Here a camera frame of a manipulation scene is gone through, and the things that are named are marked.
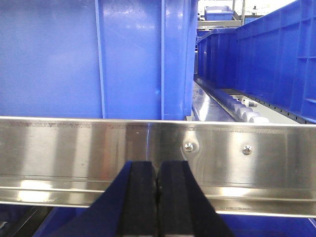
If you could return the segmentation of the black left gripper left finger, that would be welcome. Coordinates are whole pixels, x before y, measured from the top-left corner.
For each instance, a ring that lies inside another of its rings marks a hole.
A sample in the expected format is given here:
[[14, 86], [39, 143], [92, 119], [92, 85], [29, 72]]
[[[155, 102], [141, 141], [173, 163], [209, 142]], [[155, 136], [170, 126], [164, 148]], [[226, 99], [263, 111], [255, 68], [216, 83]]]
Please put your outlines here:
[[149, 161], [128, 161], [111, 185], [55, 237], [155, 237], [155, 172]]

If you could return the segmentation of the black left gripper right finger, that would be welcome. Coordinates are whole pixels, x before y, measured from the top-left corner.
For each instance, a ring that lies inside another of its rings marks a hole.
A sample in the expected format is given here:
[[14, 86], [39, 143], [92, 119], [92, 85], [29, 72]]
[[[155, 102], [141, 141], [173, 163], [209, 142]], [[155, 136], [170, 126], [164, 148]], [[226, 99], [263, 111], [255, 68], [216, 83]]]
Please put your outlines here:
[[196, 182], [188, 162], [172, 160], [158, 172], [160, 237], [233, 237]]

